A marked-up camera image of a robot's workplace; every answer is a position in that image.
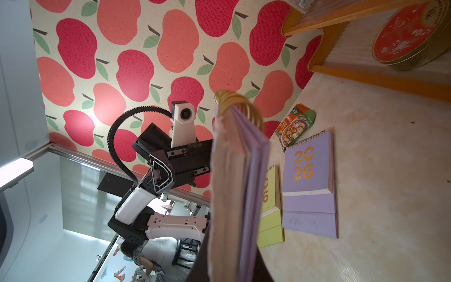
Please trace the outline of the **purple calendar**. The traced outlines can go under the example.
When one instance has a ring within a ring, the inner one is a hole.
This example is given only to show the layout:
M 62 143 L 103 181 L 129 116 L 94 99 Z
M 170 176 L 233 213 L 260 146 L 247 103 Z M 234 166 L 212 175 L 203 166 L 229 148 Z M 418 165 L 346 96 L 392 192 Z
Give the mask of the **purple calendar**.
M 219 90 L 215 101 L 208 275 L 212 282 L 250 282 L 270 142 L 261 113 L 246 97 Z
M 331 131 L 323 130 L 286 149 L 281 192 L 284 229 L 338 238 Z

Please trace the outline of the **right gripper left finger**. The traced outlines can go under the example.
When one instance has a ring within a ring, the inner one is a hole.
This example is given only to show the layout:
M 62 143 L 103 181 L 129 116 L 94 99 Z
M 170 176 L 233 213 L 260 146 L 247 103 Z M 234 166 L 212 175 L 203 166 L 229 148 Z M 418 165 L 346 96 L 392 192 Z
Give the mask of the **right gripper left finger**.
M 191 269 L 186 282 L 209 282 L 208 273 L 208 246 L 210 238 L 210 228 L 206 229 L 204 239 L 201 244 L 200 251 L 197 254 L 196 261 Z

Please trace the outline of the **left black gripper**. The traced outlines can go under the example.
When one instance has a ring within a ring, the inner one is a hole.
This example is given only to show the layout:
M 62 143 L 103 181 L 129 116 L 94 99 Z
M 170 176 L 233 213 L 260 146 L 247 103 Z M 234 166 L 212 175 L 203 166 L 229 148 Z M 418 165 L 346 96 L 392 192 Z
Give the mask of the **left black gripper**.
M 172 148 L 169 135 L 151 123 L 132 146 L 149 165 L 138 187 L 160 195 L 173 188 L 195 184 L 198 177 L 211 172 L 212 144 L 212 140 L 207 140 Z

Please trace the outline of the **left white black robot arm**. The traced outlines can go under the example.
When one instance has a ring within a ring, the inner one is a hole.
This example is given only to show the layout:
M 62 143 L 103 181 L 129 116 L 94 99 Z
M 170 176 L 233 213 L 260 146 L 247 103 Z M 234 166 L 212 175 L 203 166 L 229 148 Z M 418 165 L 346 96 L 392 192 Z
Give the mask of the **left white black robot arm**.
M 212 141 L 173 148 L 171 139 L 151 124 L 132 145 L 150 166 L 144 177 L 119 202 L 108 225 L 127 242 L 141 244 L 159 237 L 202 241 L 210 215 L 165 216 L 148 205 L 163 193 L 210 173 Z

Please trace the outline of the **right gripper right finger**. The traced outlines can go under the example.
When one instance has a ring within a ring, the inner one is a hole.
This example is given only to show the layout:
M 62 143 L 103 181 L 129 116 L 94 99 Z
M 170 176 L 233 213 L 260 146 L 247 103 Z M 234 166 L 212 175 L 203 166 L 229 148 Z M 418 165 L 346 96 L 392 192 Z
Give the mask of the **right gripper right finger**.
M 274 282 L 273 278 L 268 271 L 263 257 L 258 249 L 257 244 L 256 247 L 256 260 L 254 264 L 254 272 L 253 272 L 253 282 Z

